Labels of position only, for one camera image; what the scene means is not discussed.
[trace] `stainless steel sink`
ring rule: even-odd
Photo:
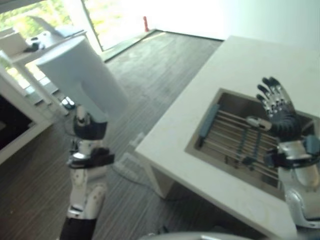
[[[320,119],[298,111],[303,135],[319,135]],[[284,199],[278,172],[264,164],[268,149],[276,148],[276,139],[246,123],[247,116],[267,120],[261,103],[255,98],[220,89],[185,151],[277,198]]]

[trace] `white wall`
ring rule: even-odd
[[[320,0],[155,0],[152,25],[216,39],[230,35],[320,51]]]

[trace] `robotic hand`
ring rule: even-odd
[[[283,86],[275,78],[263,78],[257,88],[264,96],[262,103],[269,121],[248,116],[246,121],[278,139],[278,147],[269,150],[264,162],[278,168],[285,200],[296,225],[320,229],[320,141],[310,135],[303,138],[302,126],[294,105]]]

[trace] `dark wood floor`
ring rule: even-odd
[[[106,145],[120,157],[138,133],[148,133],[220,44],[156,32],[108,62],[130,104],[126,115],[109,125]],[[59,120],[0,166],[1,240],[57,238],[71,191],[65,163],[70,140]],[[107,183],[96,240],[136,240],[162,225],[171,231],[210,231],[220,225],[239,235],[261,236],[180,185],[169,197],[182,200],[164,201],[110,168]]]

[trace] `red object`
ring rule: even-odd
[[[144,21],[144,31],[145,32],[149,32],[148,22],[147,22],[147,17],[146,16],[143,17],[143,21]]]

